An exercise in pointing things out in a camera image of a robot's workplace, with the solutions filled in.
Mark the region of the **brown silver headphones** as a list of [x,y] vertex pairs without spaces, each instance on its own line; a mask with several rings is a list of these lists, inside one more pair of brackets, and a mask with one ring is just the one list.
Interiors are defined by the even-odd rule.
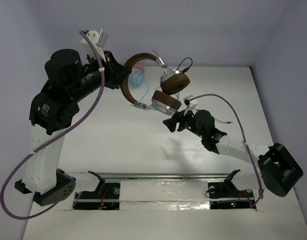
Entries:
[[137,101],[131,94],[128,84],[128,78],[126,78],[120,85],[121,92],[125,99],[130,102],[135,108],[148,109],[152,108],[167,116],[171,116],[176,113],[181,107],[181,102],[174,98],[173,95],[179,93],[190,84],[190,79],[186,75],[186,72],[192,67],[192,65],[180,70],[179,68],[170,68],[161,56],[155,52],[154,54],[142,52],[130,57],[124,67],[132,69],[136,63],[143,60],[151,60],[158,64],[164,70],[164,74],[160,77],[160,88],[156,90],[151,97],[151,105],[148,106],[141,101]]

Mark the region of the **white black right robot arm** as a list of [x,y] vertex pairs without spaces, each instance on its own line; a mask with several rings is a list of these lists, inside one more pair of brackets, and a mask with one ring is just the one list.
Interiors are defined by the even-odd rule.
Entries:
[[304,172],[287,148],[274,143],[272,146],[247,143],[229,136],[216,128],[214,118],[207,110],[176,112],[163,121],[170,132],[188,130],[200,137],[205,149],[218,155],[229,156],[249,163],[251,173],[232,171],[224,180],[224,190],[231,197],[242,190],[268,190],[276,196],[285,197]]

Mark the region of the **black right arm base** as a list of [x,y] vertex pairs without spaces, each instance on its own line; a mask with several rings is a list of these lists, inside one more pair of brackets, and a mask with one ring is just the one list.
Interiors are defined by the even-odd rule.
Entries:
[[234,170],[223,181],[208,183],[205,197],[210,200],[211,210],[256,209],[253,192],[238,190],[232,180],[240,170]]

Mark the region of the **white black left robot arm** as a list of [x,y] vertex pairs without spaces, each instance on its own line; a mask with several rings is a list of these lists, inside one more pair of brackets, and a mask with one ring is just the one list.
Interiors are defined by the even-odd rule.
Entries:
[[14,186],[22,194],[33,193],[41,207],[65,200],[76,186],[76,179],[58,163],[64,132],[80,111],[78,103],[103,83],[97,60],[87,60],[82,64],[74,49],[54,52],[44,65],[48,80],[31,102],[31,157],[25,176]]

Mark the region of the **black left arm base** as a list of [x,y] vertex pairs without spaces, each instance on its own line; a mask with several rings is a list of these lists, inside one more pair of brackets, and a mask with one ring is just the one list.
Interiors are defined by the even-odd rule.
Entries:
[[98,184],[93,191],[81,191],[75,193],[72,208],[74,210],[119,210],[121,182],[107,182],[104,177],[94,171],[89,174],[98,179]]

